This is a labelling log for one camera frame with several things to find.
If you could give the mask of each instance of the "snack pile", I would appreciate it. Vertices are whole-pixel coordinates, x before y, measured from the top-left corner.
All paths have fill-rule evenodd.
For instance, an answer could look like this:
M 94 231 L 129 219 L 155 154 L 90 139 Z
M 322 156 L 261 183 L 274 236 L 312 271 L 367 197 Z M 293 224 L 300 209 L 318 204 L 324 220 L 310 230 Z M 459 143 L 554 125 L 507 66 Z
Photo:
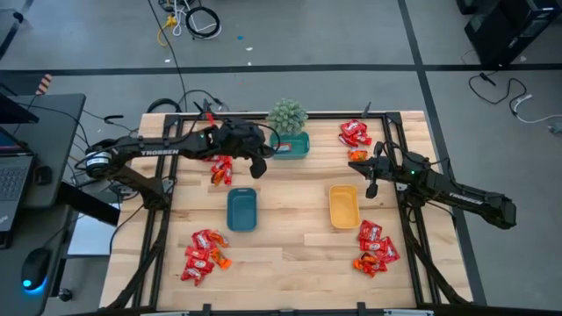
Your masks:
M 232 264 L 232 261 L 227 259 L 217 247 L 217 244 L 223 248 L 228 247 L 227 239 L 219 231 L 204 229 L 194 233 L 191 240 L 194 247 L 188 246 L 185 249 L 187 263 L 181 276 L 182 281 L 193 279 L 195 286 L 199 286 L 205 276 L 213 272 L 214 263 L 208 261 L 209 257 L 223 270 L 228 269 Z
M 340 125 L 342 133 L 338 135 L 340 142 L 351 147 L 348 157 L 353 162 L 364 162 L 367 160 L 367 151 L 359 149 L 359 145 L 370 145 L 372 138 L 367 135 L 367 125 L 356 119 Z
M 214 155 L 213 157 L 205 159 L 205 162 L 216 162 L 211 167 L 211 183 L 219 185 L 220 181 L 224 179 L 226 185 L 232 184 L 232 157 L 225 155 Z
M 386 265 L 400 259 L 390 237 L 380 238 L 382 231 L 383 227 L 369 220 L 364 220 L 359 227 L 357 240 L 359 248 L 365 253 L 353 261 L 353 267 L 369 277 L 375 277 L 377 272 L 387 272 Z

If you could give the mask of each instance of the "blue light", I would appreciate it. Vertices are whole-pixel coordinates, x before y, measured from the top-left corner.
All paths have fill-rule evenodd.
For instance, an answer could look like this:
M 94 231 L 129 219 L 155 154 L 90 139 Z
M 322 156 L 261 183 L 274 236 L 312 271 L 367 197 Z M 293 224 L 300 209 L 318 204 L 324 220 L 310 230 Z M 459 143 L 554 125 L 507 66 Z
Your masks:
M 39 294 L 43 293 L 46 286 L 47 286 L 47 277 L 45 276 L 45 279 L 43 280 L 43 283 L 40 286 L 38 286 L 37 289 L 35 289 L 35 290 L 24 289 L 24 292 L 28 295 L 39 295 Z

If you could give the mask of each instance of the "laptop keyboard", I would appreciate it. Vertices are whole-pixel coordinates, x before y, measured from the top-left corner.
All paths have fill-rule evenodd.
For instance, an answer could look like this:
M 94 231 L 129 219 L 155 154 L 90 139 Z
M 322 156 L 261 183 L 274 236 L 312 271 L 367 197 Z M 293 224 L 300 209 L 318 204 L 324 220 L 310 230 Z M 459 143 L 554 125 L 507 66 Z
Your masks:
M 10 201 L 19 198 L 24 186 L 27 168 L 0 167 L 0 201 Z

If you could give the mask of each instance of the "white cable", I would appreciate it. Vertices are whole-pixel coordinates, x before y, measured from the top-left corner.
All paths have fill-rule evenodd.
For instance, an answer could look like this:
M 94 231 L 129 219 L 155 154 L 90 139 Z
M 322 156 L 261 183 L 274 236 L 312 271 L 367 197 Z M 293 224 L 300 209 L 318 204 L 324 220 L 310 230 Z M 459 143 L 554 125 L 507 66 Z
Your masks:
M 174 26 L 174 29 L 172 30 L 172 34 L 174 34 L 174 36 L 180 36 L 180 35 L 182 35 L 182 26 L 181 26 L 181 24 L 182 24 L 182 15 L 184 15 L 184 17 L 187 17 L 187 12 L 185 12 L 184 9 L 187 9 L 187 11 L 191 10 L 191 7 L 190 7 L 190 5 L 189 5 L 187 2 L 188 2 L 188 0 L 184 0 L 184 7 L 178 9 L 178 8 L 177 8 L 177 0 L 174 0 L 174 15 L 176 16 L 176 20 L 177 20 L 177 25 Z M 198 29 L 198 28 L 197 28 L 197 25 L 195 24 L 195 19 L 193 19 L 193 15 L 190 16 L 190 21 L 191 21 L 191 24 L 193 25 L 193 29 L 194 29 L 196 32 L 201 32 L 201 31 L 204 31 L 204 30 L 206 30 L 206 29 L 208 29 L 208 28 L 211 28 L 211 27 L 214 27 L 214 26 L 217 25 L 216 23 L 213 23 L 213 24 L 210 24 L 210 25 L 205 26 L 204 28 Z M 222 31 L 222 26 L 220 25 L 220 26 L 219 26 L 219 30 L 218 30 L 213 36 L 209 36 L 209 37 L 207 37 L 207 38 L 201 38 L 201 39 L 202 39 L 202 40 L 214 39 L 214 38 L 216 38 L 217 36 L 219 36 L 219 34 L 220 34 L 221 31 Z
M 533 95 L 529 94 L 529 95 L 527 95 L 527 96 L 524 97 L 524 98 L 518 98 L 518 99 L 517 99 L 517 103 L 515 104 L 515 106 L 514 106 L 514 108 L 513 108 L 513 111 L 515 112 L 515 115 L 517 116 L 517 118 L 518 118 L 520 121 L 522 121 L 523 123 L 526 123 L 526 124 L 535 124 L 535 123 L 543 122 L 543 121 L 545 121 L 545 120 L 547 120 L 547 119 L 562 118 L 562 114 L 552 114 L 552 115 L 549 115 L 549 116 L 547 116 L 547 117 L 545 117 L 545 118 L 539 118 L 539 119 L 535 119 L 535 120 L 531 120 L 531 121 L 528 121 L 528 120 L 526 120 L 526 119 L 521 118 L 521 117 L 519 116 L 519 113 L 517 112 L 517 107 L 518 107 L 519 105 L 521 105 L 523 102 L 529 100 L 529 99 L 532 98 L 532 97 L 533 97 Z

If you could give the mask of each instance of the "computer mouse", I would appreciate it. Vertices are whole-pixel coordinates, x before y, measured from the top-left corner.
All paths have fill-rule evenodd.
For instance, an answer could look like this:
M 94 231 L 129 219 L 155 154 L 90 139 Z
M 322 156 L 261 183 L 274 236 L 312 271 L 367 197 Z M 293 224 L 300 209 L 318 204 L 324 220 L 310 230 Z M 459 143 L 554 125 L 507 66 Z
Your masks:
M 51 251 L 47 248 L 37 248 L 27 255 L 21 268 L 21 282 L 24 290 L 33 291 L 44 285 L 49 259 L 51 259 Z

